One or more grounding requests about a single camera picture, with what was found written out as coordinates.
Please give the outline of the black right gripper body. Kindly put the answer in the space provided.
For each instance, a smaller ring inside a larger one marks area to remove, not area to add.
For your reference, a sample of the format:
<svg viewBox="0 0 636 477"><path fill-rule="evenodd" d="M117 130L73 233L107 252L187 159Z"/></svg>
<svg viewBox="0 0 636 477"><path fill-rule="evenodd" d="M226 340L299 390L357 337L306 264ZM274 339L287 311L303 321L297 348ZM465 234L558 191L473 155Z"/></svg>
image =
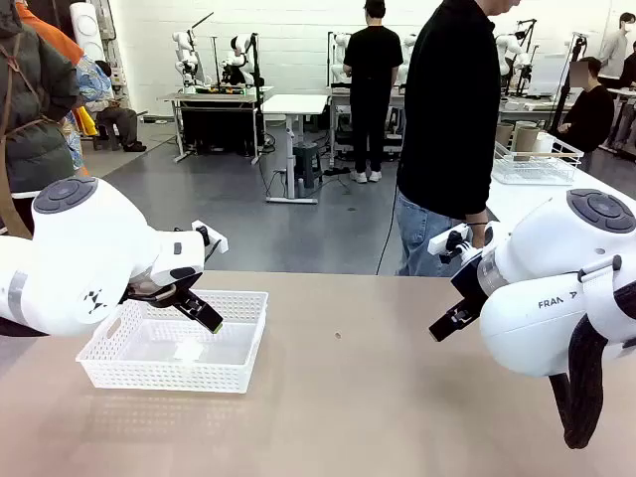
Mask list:
<svg viewBox="0 0 636 477"><path fill-rule="evenodd" d="M484 304L488 299L488 295L479 283L478 273L481 261L481 257L473 257L451 277L454 288L472 304Z"/></svg>

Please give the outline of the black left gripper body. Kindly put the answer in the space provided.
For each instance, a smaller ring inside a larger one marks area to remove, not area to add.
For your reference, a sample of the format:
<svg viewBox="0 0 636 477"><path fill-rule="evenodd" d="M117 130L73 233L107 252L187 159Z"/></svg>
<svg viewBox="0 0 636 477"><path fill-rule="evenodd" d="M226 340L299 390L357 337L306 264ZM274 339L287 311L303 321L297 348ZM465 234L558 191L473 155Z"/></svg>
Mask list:
<svg viewBox="0 0 636 477"><path fill-rule="evenodd" d="M122 302L127 300L149 303L152 307L177 307L184 305L191 287L195 283L194 277L186 277L172 284L159 287L156 291L142 291L140 287L128 285L122 295Z"/></svg>

